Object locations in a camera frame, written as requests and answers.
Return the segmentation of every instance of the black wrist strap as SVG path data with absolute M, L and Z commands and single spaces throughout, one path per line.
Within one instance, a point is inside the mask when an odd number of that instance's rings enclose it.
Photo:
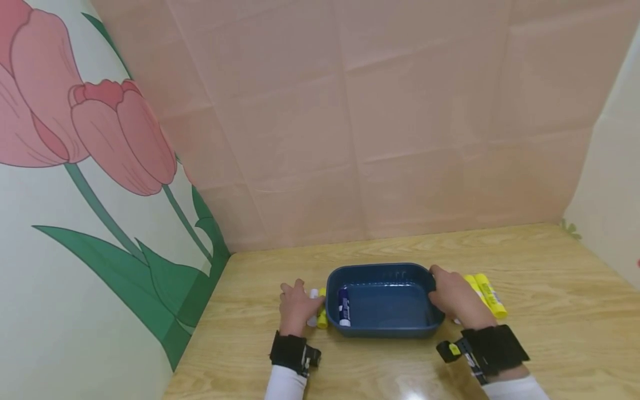
M 480 384 L 486 383 L 485 376 L 496 376 L 529 361 L 529 355 L 508 325 L 463 330 L 460 340 L 441 342 L 436 349 L 446 363 L 464 355 Z
M 529 355 L 508 325 L 466 329 L 462 331 L 462 337 L 469 343 L 478 366 L 487 376 L 496 376 L 529 361 Z
M 307 340 L 303 337 L 293 335 L 280 336 L 276 331 L 271 347 L 271 365 L 292 369 L 296 374 L 309 376 L 309 367 L 317 367 L 320 363 L 322 353 L 307 345 Z

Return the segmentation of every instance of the pink tulip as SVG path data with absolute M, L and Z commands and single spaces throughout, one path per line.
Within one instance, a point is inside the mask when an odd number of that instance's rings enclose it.
M 67 101 L 82 80 L 57 16 L 3 0 L 0 12 L 0 163 L 44 167 L 88 153 Z
M 77 85 L 69 102 L 84 147 L 123 188 L 149 196 L 171 183 L 175 156 L 133 81 Z

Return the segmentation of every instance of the glue stick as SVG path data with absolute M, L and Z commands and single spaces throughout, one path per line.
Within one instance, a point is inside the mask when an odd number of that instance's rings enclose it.
M 473 275 L 465 275 L 465 280 L 467 282 L 469 282 L 469 285 L 471 285 L 471 288 L 476 291 L 476 294 L 478 296 L 480 296 L 480 298 L 482 299 L 482 302 L 484 303 L 484 305 L 489 307 L 489 304 L 487 304 L 486 299 L 484 298 L 484 295 L 482 294 L 482 291 L 480 290 L 480 286 L 478 286 L 478 282 L 474 278 L 474 276 Z
M 505 318 L 507 316 L 507 310 L 504 308 L 504 305 L 502 305 L 498 294 L 493 289 L 493 286 L 491 286 L 491 282 L 489 282 L 486 275 L 476 274 L 474 278 L 476 278 L 480 291 L 484 294 L 484 298 L 491 312 L 493 312 L 493 316 L 498 319 Z
M 338 315 L 340 326 L 351 326 L 351 307 L 349 306 L 349 293 L 342 288 L 338 291 Z
M 309 294 L 309 298 L 317 299 L 319 295 L 318 289 L 311 289 L 311 293 Z M 315 328 L 317 326 L 317 316 L 312 316 L 307 320 L 307 325 Z
M 326 296 L 326 288 L 321 287 L 318 295 Z M 326 320 L 326 310 L 324 309 L 324 306 L 320 308 L 320 313 L 318 313 L 317 325 L 320 329 L 327 329 L 329 326 L 329 321 Z

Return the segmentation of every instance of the hand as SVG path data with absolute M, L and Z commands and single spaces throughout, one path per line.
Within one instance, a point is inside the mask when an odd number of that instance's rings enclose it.
M 281 284 L 280 288 L 280 335 L 302 337 L 307 319 L 317 313 L 324 303 L 324 296 L 310 299 L 305 293 L 305 283 L 296 279 L 293 287 Z
M 436 290 L 429 293 L 429 299 L 448 317 L 458 318 L 465 329 L 498 325 L 491 310 L 459 273 L 437 265 L 431 266 L 430 271 L 436 280 Z

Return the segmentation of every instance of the blue plastic tray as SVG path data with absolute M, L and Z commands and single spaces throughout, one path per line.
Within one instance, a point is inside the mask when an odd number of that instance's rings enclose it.
M 338 324 L 341 288 L 349 293 L 351 327 Z M 435 288 L 431 273 L 409 262 L 340 267 L 326 283 L 326 315 L 348 337 L 429 337 L 444 320 L 427 296 Z

